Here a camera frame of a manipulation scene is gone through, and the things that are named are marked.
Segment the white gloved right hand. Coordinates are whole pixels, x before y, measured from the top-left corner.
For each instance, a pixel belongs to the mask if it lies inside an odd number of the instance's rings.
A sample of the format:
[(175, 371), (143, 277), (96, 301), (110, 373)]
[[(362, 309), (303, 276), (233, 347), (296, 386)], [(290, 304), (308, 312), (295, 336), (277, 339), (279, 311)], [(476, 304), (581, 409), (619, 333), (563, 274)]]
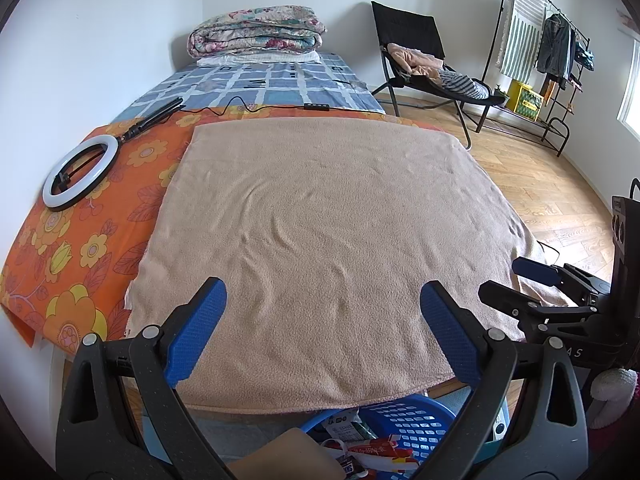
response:
[(589, 428), (602, 429), (617, 422), (631, 406), (637, 386), (638, 373), (635, 370), (612, 368), (594, 378), (590, 394), (602, 406), (591, 419)]

